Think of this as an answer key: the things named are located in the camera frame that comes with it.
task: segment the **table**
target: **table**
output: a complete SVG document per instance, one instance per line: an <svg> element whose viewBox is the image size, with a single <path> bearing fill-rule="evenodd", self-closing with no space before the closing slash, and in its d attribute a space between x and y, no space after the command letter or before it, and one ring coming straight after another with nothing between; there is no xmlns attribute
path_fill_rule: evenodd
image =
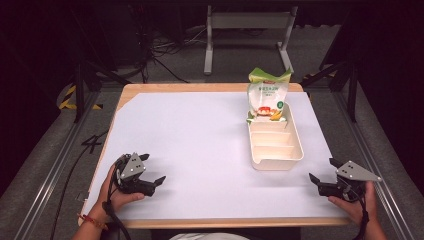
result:
<svg viewBox="0 0 424 240"><path fill-rule="evenodd" d="M82 213L96 201L110 165L121 154L136 151L150 154L141 179L167 178L153 197L118 213L128 228L349 223L346 214L319 196L309 180L309 172L326 182L334 182L336 175L306 93L291 84L286 98L304 158L290 171L257 171L250 164L246 89L244 83L127 85ZM179 114L190 112L187 109L194 115ZM214 115L220 112L226 116Z"/></svg>

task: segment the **metal stand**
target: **metal stand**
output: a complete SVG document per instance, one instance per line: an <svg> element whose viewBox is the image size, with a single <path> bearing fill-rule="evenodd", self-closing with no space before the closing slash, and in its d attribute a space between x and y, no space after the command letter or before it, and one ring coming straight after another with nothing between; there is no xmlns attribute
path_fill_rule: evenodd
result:
<svg viewBox="0 0 424 240"><path fill-rule="evenodd" d="M353 62L347 62L347 61L336 63L318 72L317 74L313 76L308 76L307 78L304 78L304 80L300 83L300 85L302 87L307 87L310 84L318 80L321 80L327 75L337 71L336 74L334 75L334 78L331 80L329 84L329 88L332 92L340 92L343 89L344 85L347 83L347 81L350 79L349 94L348 94L348 100L347 100L347 112L352 122L356 122L355 105L356 105L356 90L357 90L357 84L358 84L357 83L358 70L355 65L356 64Z"/></svg>
<svg viewBox="0 0 424 240"><path fill-rule="evenodd" d="M213 41L212 29L231 29L231 28L274 28L285 29L284 39L277 42L278 51L283 60L284 68L291 69L293 66L287 54L287 44L296 18L297 7L292 7L290 12L272 12L272 13L250 13L250 12L214 12L211 6L208 6L207 16L207 46L205 56L204 74L212 74Z"/></svg>

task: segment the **hand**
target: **hand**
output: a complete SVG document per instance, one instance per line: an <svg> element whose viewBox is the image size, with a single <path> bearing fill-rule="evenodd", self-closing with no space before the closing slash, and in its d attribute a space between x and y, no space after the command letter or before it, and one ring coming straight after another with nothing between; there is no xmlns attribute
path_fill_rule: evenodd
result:
<svg viewBox="0 0 424 240"><path fill-rule="evenodd" d="M328 201L343 209L349 214L350 219L357 225L361 226L362 206L359 201L354 203L346 202L338 197L330 196ZM368 212L369 222L365 231L365 239L385 240L387 239L380 222L377 219L377 200L375 198L375 189L373 182L365 183L365 203Z"/></svg>
<svg viewBox="0 0 424 240"><path fill-rule="evenodd" d="M347 214L349 214L350 219L358 226L361 225L362 221L362 206L359 201L354 203L346 202L343 199L338 197L330 196L328 201L332 202L334 205L343 209ZM365 183L365 203L367 206L367 212L369 219L377 219L377 203L375 199L375 189L372 182Z"/></svg>
<svg viewBox="0 0 424 240"><path fill-rule="evenodd" d="M107 194L109 191L109 184L110 179L112 178L113 170L115 168L115 165L112 165L109 169L109 172L107 174L107 177L105 181L102 184L102 187L100 189L99 197L97 199L96 204L102 205L103 202L107 201ZM142 193L131 193L131 194L125 194L116 189L115 183L112 183L112 189L111 193L112 196L110 197L110 200L112 202L112 207L115 212L119 211L122 206L124 206L127 203L142 200L144 198L144 194Z"/></svg>
<svg viewBox="0 0 424 240"><path fill-rule="evenodd" d="M104 180L102 187L100 189L99 197L97 198L96 203L94 204L94 206L91 208L90 212L88 213L88 216L90 216L92 219L95 219L96 221L101 223L105 223L108 221L108 216L105 210L103 209L102 204L103 202L107 201L110 179L112 178L114 168L115 168L115 165L112 165L110 167L107 177ZM110 197L110 199L112 202L112 207L115 212L119 211L119 209L121 209L122 206L124 206L127 203L141 200L144 198L144 195L142 193L124 194L120 192L118 189L116 189L115 183L112 183L112 184L113 185L111 188L111 192L113 192L113 194ZM101 232L102 232L102 229L96 227L94 224L84 222L78 228L78 231L75 233L72 239L98 240L100 239Z"/></svg>

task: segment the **snack bag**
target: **snack bag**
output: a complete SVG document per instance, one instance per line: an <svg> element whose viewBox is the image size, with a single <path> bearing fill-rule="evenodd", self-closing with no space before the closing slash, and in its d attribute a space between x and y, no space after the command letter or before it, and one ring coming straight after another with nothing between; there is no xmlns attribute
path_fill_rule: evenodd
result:
<svg viewBox="0 0 424 240"><path fill-rule="evenodd" d="M289 88L291 71L287 70L280 77L272 76L260 68L255 68L249 74L250 111L247 121L286 121L282 115L284 100Z"/></svg>

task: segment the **floor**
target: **floor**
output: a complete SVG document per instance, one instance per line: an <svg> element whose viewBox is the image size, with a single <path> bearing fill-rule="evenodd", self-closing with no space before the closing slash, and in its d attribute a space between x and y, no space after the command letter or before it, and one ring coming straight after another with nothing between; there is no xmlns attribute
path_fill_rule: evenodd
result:
<svg viewBox="0 0 424 240"><path fill-rule="evenodd" d="M288 46L294 68L292 82L300 82L306 74L318 71L338 26L296 28ZM203 74L204 37L175 54L158 56L177 79L161 64L150 61L147 66L149 83L218 83L248 82L249 72L260 67L279 75L284 71L275 47L275 32L229 31L215 38L213 73ZM122 68L118 74L131 69ZM142 82L138 74L129 79ZM384 179L377 185L379 218L389 239L424 239L424 198L404 170L384 131L378 124L361 89L358 90L356 118L352 123L346 115L346 89L330 92L323 79L304 90L311 103L333 157L353 160L373 170ZM58 96L58 105L63 99ZM82 145L92 136L104 143L122 86L104 80L100 92L86 92L89 109L74 123L75 110L63 109L44 137L34 148L20 172L0 199L1 239L69 239L78 228L76 213L87 195L91 178L102 151ZM358 229L352 224L337 227L302 227L302 239L350 239ZM148 230L130 230L133 239L150 239Z"/></svg>

